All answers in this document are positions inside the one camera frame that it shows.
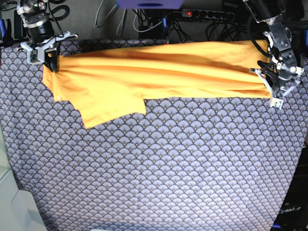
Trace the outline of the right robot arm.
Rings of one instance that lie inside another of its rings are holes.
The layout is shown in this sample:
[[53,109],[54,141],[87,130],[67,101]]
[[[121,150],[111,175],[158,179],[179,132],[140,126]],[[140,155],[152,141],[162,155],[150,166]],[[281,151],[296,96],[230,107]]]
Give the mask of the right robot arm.
[[30,35],[29,42],[20,43],[21,48],[26,51],[27,62],[33,65],[43,64],[57,73],[60,42],[78,36],[61,29],[59,35],[55,33],[52,22],[58,22],[51,12],[48,0],[19,0],[16,11]]

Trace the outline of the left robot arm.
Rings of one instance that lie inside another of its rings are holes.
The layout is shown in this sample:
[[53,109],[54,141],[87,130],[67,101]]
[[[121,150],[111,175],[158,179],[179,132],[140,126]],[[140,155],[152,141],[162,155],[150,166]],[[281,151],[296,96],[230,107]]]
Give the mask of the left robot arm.
[[[270,93],[270,107],[282,109],[285,97],[301,83],[304,68],[300,67],[291,46],[292,32],[282,22],[285,12],[279,0],[244,0],[251,16],[246,25],[247,33],[257,50],[269,59],[258,61],[259,68],[250,69],[263,82]],[[263,50],[251,33],[252,21],[265,23],[268,30],[263,32],[267,50]]]

